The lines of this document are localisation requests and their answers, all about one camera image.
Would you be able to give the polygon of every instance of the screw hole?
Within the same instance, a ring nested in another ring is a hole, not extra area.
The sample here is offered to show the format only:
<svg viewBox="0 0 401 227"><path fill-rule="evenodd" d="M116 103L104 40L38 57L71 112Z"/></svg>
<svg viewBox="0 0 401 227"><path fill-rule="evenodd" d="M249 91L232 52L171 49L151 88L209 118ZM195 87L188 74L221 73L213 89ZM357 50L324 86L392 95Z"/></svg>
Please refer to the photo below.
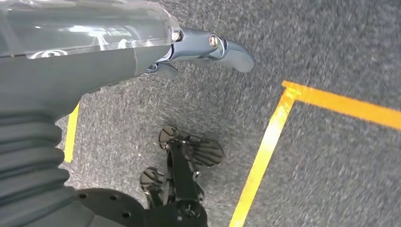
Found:
<svg viewBox="0 0 401 227"><path fill-rule="evenodd" d="M79 198L80 199L86 199L87 198L87 194L79 194Z"/></svg>
<svg viewBox="0 0 401 227"><path fill-rule="evenodd" d="M131 217L131 213L125 212L125 213L122 214L122 217L123 218L130 218Z"/></svg>
<svg viewBox="0 0 401 227"><path fill-rule="evenodd" d="M111 199L111 200L117 200L117 199L118 199L118 196L112 195L112 196L110 196L110 199Z"/></svg>

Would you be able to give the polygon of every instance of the yellow line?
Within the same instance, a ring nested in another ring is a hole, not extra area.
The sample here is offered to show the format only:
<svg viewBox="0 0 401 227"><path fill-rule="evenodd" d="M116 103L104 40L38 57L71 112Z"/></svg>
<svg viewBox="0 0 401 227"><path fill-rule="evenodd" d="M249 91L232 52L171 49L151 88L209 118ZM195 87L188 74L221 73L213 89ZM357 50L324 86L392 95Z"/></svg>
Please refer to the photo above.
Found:
<svg viewBox="0 0 401 227"><path fill-rule="evenodd" d="M401 130L401 111L283 81L286 87L263 136L229 227L242 227L294 102L321 108Z"/></svg>
<svg viewBox="0 0 401 227"><path fill-rule="evenodd" d="M229 227L242 227L244 225L248 211L251 208L253 199L258 191L263 175L269 164L271 155L279 140L281 131L287 120L288 114L294 104L296 93L291 89L286 89L281 96L279 104L274 111L266 132L263 136L255 161L249 172L245 187L234 211Z"/></svg>
<svg viewBox="0 0 401 227"><path fill-rule="evenodd" d="M288 81L284 81L283 86L297 91L297 101L401 130L401 111L339 96Z"/></svg>
<svg viewBox="0 0 401 227"><path fill-rule="evenodd" d="M65 139L64 161L72 161L72 152L74 150L75 132L77 131L79 103L74 111L68 117L67 135Z"/></svg>

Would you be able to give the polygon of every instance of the transparent plastic cover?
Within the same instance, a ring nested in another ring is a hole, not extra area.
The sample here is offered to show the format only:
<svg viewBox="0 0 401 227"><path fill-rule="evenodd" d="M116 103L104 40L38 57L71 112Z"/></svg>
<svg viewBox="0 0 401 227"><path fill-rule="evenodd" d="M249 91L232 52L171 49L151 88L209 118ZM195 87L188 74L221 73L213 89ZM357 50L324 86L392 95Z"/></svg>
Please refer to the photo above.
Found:
<svg viewBox="0 0 401 227"><path fill-rule="evenodd" d="M0 57L171 45L179 24L148 1L0 0Z"/></svg>

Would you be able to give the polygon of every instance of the gray carpet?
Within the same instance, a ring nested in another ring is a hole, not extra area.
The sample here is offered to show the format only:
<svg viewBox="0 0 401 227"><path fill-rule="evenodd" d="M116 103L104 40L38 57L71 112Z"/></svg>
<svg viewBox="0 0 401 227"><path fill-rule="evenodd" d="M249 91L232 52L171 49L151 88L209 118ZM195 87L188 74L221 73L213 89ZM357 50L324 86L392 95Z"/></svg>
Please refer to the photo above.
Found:
<svg viewBox="0 0 401 227"><path fill-rule="evenodd" d="M166 0L182 26L243 43L247 74L180 63L85 95L68 182L145 198L139 175L162 166L162 126L218 140L202 170L210 227L228 226L282 80L401 110L399 0ZM66 128L66 119L59 122ZM401 226L401 132L296 103L245 226Z"/></svg>

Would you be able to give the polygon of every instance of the bolt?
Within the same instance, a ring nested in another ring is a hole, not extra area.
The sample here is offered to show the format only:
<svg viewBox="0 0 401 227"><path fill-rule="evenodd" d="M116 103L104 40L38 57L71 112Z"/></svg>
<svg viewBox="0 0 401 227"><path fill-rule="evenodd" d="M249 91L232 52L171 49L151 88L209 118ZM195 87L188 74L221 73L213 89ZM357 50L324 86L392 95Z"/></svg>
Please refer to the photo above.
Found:
<svg viewBox="0 0 401 227"><path fill-rule="evenodd" d="M192 179L195 180L201 173L199 171L193 172Z"/></svg>
<svg viewBox="0 0 401 227"><path fill-rule="evenodd" d="M171 34L171 38L172 38L172 40L174 40L176 42L180 38L180 34L177 32L173 32Z"/></svg>
<svg viewBox="0 0 401 227"><path fill-rule="evenodd" d="M215 35L211 35L209 38L209 43L213 48L216 48L218 45L218 38Z"/></svg>

